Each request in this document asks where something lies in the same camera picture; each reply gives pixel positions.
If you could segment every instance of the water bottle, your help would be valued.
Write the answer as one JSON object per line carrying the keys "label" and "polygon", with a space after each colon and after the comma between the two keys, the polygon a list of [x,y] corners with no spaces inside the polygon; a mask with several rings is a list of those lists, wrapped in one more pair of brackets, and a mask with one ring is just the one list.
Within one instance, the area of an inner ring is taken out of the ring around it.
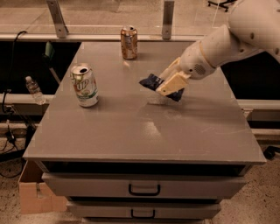
{"label": "water bottle", "polygon": [[35,102],[38,105],[43,105],[46,102],[46,99],[42,94],[39,84],[35,80],[33,80],[31,76],[26,76],[25,80],[26,80],[26,87],[29,93],[33,96]]}

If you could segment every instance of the floor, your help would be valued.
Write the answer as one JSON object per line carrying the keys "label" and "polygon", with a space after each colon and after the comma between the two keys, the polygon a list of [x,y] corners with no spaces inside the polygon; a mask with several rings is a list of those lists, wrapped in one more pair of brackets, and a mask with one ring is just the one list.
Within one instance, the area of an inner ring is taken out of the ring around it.
{"label": "floor", "polygon": [[[124,21],[134,22],[139,31],[144,34],[159,34],[162,10],[161,1],[61,1],[62,11],[66,13],[66,23],[71,32],[115,34]],[[207,35],[215,27],[225,24],[227,16],[223,9],[214,6],[207,7],[205,0],[177,0],[181,5],[175,9],[175,28],[173,33],[178,35]],[[26,29],[31,33],[53,32],[45,1],[5,1],[0,0],[1,32],[17,33]],[[18,148],[22,147],[24,139],[18,139]],[[0,150],[6,139],[0,139]],[[280,146],[280,137],[274,141]],[[212,219],[205,220],[206,224],[277,224],[280,219],[280,156],[276,155],[265,165],[253,167],[245,176],[248,183],[232,198],[221,202],[221,211]],[[0,172],[12,176],[21,170],[21,160],[14,159],[0,163]],[[38,213],[20,214],[18,177],[0,177],[0,224],[76,224],[80,219],[70,213]]]}

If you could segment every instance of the gray drawer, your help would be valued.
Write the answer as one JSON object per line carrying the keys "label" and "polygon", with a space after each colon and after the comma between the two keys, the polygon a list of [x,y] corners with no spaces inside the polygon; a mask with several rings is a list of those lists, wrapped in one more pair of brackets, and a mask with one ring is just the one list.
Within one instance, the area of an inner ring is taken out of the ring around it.
{"label": "gray drawer", "polygon": [[168,199],[229,199],[244,177],[44,173],[58,196]]}
{"label": "gray drawer", "polygon": [[219,204],[94,202],[69,201],[67,207],[78,217],[130,219],[211,219],[220,210]]}
{"label": "gray drawer", "polygon": [[139,219],[112,219],[112,218],[83,218],[81,223],[85,224],[124,224],[124,223],[129,223],[129,224],[155,224],[155,223],[160,223],[160,224],[205,224],[203,220],[174,220],[174,219],[168,219],[168,220],[161,220],[161,219],[156,219],[156,220],[139,220]]}

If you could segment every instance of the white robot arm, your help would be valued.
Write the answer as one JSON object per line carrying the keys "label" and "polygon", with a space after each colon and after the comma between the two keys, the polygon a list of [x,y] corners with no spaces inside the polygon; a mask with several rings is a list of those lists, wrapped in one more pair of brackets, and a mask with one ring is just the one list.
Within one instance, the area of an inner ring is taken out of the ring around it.
{"label": "white robot arm", "polygon": [[164,82],[157,88],[169,95],[187,84],[187,79],[202,79],[217,67],[230,61],[243,60],[263,51],[280,63],[280,0],[239,0],[228,26],[187,47],[159,78]]}

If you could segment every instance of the soda can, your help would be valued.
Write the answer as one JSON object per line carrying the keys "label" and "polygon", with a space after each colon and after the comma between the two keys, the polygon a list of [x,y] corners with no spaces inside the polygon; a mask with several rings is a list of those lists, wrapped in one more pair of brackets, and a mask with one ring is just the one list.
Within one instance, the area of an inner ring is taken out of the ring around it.
{"label": "soda can", "polygon": [[80,63],[72,67],[70,75],[80,106],[94,106],[98,102],[98,89],[93,69]]}
{"label": "soda can", "polygon": [[137,29],[132,25],[126,25],[121,30],[122,56],[126,60],[137,57]]}

